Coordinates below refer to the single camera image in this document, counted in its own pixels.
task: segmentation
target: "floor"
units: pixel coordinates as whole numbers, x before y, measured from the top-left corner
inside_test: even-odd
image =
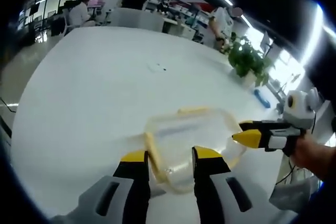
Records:
[[[0,102],[0,115],[10,129],[13,126],[14,112],[29,79],[39,63],[60,39],[59,36],[49,36],[47,31],[38,34],[35,44],[24,47],[4,68],[0,85],[0,96],[3,99],[3,102]],[[5,145],[10,145],[10,138],[4,139],[7,141]]]

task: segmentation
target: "white chair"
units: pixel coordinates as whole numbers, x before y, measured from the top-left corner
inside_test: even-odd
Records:
[[[68,9],[63,9],[62,10],[62,14],[63,14],[65,25],[64,25],[64,30],[63,30],[63,32],[60,35],[61,35],[61,37],[64,37],[69,32],[71,32],[74,28],[80,27],[80,26],[76,26],[76,25],[71,25],[70,24],[69,10]]]
[[[164,23],[163,17],[159,14],[128,8],[116,8],[108,20],[111,22],[109,26],[140,28],[160,33]]]

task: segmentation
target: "desk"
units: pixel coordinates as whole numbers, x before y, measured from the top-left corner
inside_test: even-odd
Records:
[[[196,30],[187,26],[184,23],[181,23],[182,27],[178,26],[177,21],[169,19],[169,18],[163,18],[165,22],[172,24],[173,26],[169,28],[168,34],[183,37],[189,40],[192,40],[194,38],[194,35],[196,33]]]
[[[142,133],[150,116],[206,105],[238,121],[271,118],[273,111],[235,83],[223,59],[201,44],[148,30],[71,31],[35,70],[13,124],[12,165],[35,204],[48,217],[73,210],[79,195],[112,175],[130,151],[120,139]],[[166,71],[150,71],[153,63]],[[268,89],[261,90],[275,106]],[[281,158],[281,151],[248,150],[235,170],[270,196]],[[150,201],[147,223],[198,221],[193,194]]]

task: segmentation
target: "potted plant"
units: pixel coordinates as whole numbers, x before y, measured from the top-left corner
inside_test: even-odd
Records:
[[[252,76],[254,77],[252,82],[255,82],[256,87],[265,85],[269,80],[266,69],[271,65],[271,60],[263,58],[263,53],[255,50],[245,36],[241,41],[245,43],[233,42],[233,45],[226,48],[223,53],[228,55],[228,61],[239,77]]]

